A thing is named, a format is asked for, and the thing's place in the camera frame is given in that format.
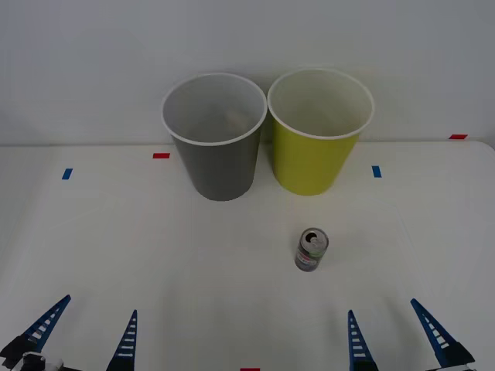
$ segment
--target tape marker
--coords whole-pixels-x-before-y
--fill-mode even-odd
[[[62,180],[68,180],[70,178],[70,174],[72,174],[72,169],[66,168],[65,172],[63,172]]]
[[[371,166],[375,178],[381,178],[380,166]]]
[[[169,153],[154,153],[153,158],[170,158]]]
[[[449,139],[463,140],[467,138],[467,134],[453,134]]]

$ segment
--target white wall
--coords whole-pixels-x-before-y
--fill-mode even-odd
[[[161,143],[163,94],[226,70],[264,89],[334,65],[377,102],[364,138],[495,136],[492,0],[2,0],[0,143]]]

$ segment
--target table surface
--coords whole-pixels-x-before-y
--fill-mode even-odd
[[[106,369],[137,309],[137,370],[345,370],[353,309],[381,371],[418,371],[438,363],[417,298],[492,368],[490,147],[359,143],[313,197],[276,182],[269,152],[245,195],[216,203],[173,146],[0,148],[0,347],[70,294],[44,348],[69,367]],[[310,226],[330,244],[305,273]]]

